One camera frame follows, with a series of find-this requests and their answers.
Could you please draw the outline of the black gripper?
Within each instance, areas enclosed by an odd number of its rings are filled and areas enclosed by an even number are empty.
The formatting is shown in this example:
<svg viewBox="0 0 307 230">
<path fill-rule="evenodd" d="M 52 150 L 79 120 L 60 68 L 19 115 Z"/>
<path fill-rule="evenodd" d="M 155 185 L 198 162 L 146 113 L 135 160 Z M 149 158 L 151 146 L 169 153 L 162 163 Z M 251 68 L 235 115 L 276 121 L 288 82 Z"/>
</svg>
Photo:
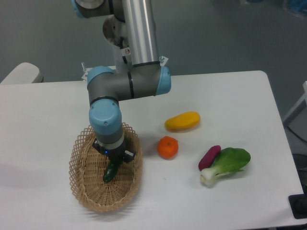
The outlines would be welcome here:
<svg viewBox="0 0 307 230">
<path fill-rule="evenodd" d="M 126 144 L 121 143 L 120 146 L 114 149 L 107 149 L 103 147 L 97 140 L 93 141 L 93 148 L 101 155 L 107 156 L 110 160 L 118 158 L 123 160 L 125 163 L 129 163 L 134 160 L 136 152 L 132 150 L 126 150 Z"/>
</svg>

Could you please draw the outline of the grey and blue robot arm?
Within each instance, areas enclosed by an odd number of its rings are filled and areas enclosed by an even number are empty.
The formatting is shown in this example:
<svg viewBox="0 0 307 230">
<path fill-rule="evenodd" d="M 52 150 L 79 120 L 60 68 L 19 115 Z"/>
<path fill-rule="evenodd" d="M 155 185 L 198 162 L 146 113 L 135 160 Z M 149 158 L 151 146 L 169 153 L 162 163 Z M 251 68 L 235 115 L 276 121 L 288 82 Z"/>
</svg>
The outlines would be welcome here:
<svg viewBox="0 0 307 230">
<path fill-rule="evenodd" d="M 87 74 L 89 121 L 96 139 L 93 147 L 110 160 L 130 162 L 119 102 L 157 96 L 171 89 L 171 75 L 161 65 L 149 0 L 74 0 L 81 18 L 106 16 L 104 35 L 118 48 L 116 69 L 98 66 Z"/>
</svg>

